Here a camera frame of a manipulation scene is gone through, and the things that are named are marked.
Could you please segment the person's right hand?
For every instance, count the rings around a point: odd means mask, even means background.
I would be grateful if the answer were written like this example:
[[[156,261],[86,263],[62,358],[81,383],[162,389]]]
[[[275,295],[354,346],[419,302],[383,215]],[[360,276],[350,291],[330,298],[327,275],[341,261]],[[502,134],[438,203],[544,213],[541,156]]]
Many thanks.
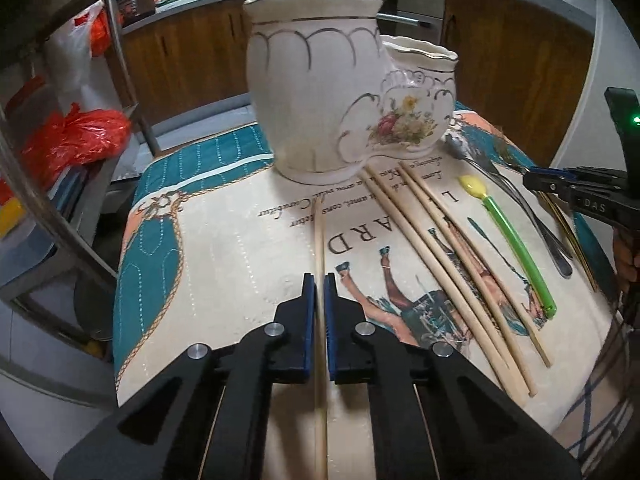
[[[615,229],[612,248],[618,286],[622,292],[628,292],[639,276],[639,254],[634,252],[634,239],[628,233]]]

